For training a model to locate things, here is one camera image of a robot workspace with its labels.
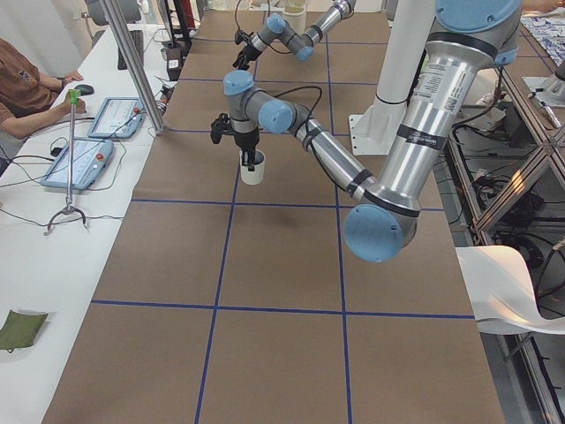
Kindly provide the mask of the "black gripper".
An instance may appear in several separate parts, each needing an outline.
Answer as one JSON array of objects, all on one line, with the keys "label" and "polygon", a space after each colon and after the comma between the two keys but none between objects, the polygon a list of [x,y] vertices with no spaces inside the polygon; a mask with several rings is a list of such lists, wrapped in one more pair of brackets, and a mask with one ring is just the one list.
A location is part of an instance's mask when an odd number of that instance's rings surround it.
[{"label": "black gripper", "polygon": [[250,132],[235,132],[234,140],[240,147],[240,165],[246,166],[249,171],[255,170],[255,149],[260,141],[258,129]]},{"label": "black gripper", "polygon": [[257,60],[261,55],[261,51],[256,49],[252,44],[246,45],[238,53],[236,61],[233,63],[233,67],[237,70],[248,70],[250,68],[250,63]]}]

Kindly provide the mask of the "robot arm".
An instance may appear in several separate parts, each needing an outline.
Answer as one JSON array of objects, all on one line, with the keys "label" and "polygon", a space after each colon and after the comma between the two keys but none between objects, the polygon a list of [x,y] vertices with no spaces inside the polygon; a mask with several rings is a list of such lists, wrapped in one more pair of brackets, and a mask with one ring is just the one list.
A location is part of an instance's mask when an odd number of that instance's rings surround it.
[{"label": "robot arm", "polygon": [[354,0],[334,1],[321,17],[307,26],[302,33],[293,29],[278,13],[268,16],[257,33],[247,34],[239,29],[235,34],[235,43],[236,45],[243,43],[245,46],[238,53],[232,66],[236,70],[248,70],[250,63],[256,61],[275,41],[282,43],[299,61],[307,61],[314,52],[314,46],[321,42],[331,29],[353,16],[355,5]]},{"label": "robot arm", "polygon": [[357,202],[345,221],[347,247],[360,259],[383,262],[413,239],[421,207],[418,197],[444,148],[448,134],[478,72],[516,57],[522,5],[518,1],[437,1],[422,38],[428,55],[385,165],[372,174],[349,153],[305,106],[273,97],[256,86],[248,64],[272,42],[282,42],[300,60],[354,11],[336,1],[304,34],[278,14],[261,30],[238,36],[242,46],[223,80],[229,110],[211,125],[211,139],[234,138],[240,163],[252,169],[260,130],[289,133],[311,153],[328,177]]}]

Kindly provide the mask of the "person hand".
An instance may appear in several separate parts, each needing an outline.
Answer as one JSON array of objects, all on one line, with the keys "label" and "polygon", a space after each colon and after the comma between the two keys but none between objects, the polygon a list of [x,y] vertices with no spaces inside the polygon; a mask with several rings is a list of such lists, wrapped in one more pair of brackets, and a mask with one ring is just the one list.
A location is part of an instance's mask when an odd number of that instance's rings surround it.
[{"label": "person hand", "polygon": [[79,98],[76,102],[66,102],[66,107],[68,113],[71,113],[72,110],[75,110],[77,114],[85,114],[87,112],[86,103],[81,98]]}]

